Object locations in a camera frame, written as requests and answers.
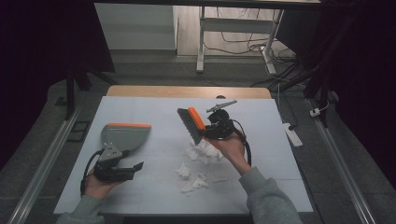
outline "white board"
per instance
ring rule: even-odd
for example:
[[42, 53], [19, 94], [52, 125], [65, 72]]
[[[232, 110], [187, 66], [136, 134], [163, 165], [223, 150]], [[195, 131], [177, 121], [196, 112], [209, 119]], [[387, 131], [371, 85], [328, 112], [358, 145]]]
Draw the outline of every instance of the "white board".
[[[229, 102], [224, 99], [104, 97], [55, 214], [72, 212], [80, 200], [79, 182], [90, 156], [101, 149], [100, 133], [110, 122], [151, 124], [146, 143], [121, 160], [119, 167], [132, 167], [143, 161], [143, 169], [134, 180], [115, 187], [106, 198], [102, 214], [135, 215], [227, 215], [248, 214], [247, 195], [238, 182], [240, 177], [226, 160], [208, 165], [192, 161], [183, 155], [190, 147], [191, 137], [178, 116], [178, 108], [196, 108], [205, 124], [206, 113], [215, 104]], [[274, 100], [237, 99], [225, 109], [231, 119], [239, 121], [247, 135], [252, 154], [252, 165], [264, 177], [272, 177], [290, 197], [298, 212], [312, 212], [304, 183], [283, 130]], [[197, 189], [190, 196], [181, 193], [187, 184], [175, 173], [180, 164], [209, 178], [208, 188]], [[213, 183], [214, 174], [227, 176], [226, 181]]]

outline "gray sweatshirt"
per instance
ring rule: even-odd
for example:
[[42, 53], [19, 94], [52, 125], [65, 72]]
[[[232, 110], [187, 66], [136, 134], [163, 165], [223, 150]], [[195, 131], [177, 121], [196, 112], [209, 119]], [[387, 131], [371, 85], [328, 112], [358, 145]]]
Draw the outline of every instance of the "gray sweatshirt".
[[[253, 167], [240, 179], [247, 192], [247, 208], [255, 224], [259, 223], [303, 223], [289, 197], [277, 187], [273, 178], [265, 179], [260, 171]], [[105, 223], [103, 217], [98, 216], [102, 201], [83, 195], [78, 206], [72, 213], [62, 214], [57, 224], [96, 224]]]

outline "black bristles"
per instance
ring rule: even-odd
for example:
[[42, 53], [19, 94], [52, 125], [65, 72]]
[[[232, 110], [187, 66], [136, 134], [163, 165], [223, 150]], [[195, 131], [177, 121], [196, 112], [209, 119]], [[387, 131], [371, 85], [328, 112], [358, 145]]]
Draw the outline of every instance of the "black bristles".
[[198, 145], [202, 140], [202, 136], [199, 134], [198, 128], [194, 120], [192, 119], [189, 110], [179, 108], [177, 110], [177, 113], [180, 116], [181, 120], [183, 121], [184, 125], [186, 126], [187, 130], [189, 131], [195, 145]]

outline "power strip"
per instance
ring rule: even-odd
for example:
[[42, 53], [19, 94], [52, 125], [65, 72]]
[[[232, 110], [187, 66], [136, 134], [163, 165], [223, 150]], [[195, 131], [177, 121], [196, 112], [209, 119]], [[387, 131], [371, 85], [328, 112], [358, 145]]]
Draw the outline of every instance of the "power strip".
[[300, 147], [303, 145], [303, 142], [297, 136], [297, 133], [294, 130], [289, 130], [289, 123], [284, 123], [283, 127], [285, 128], [285, 132], [288, 135], [289, 140], [293, 144], [294, 147]]

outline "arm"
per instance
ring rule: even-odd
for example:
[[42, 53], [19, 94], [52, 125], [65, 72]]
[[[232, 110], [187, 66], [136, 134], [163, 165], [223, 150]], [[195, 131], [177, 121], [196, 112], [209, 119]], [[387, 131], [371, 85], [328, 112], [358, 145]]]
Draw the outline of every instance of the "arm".
[[265, 179], [245, 160], [245, 148], [236, 133], [227, 140], [209, 140], [241, 175], [239, 182], [247, 192], [247, 208], [254, 223], [303, 223], [289, 197], [273, 178]]
[[84, 195], [72, 213], [62, 214], [57, 224], [104, 224], [105, 219], [98, 216], [100, 206], [107, 194], [121, 182], [107, 183], [99, 181], [90, 171], [85, 185]]

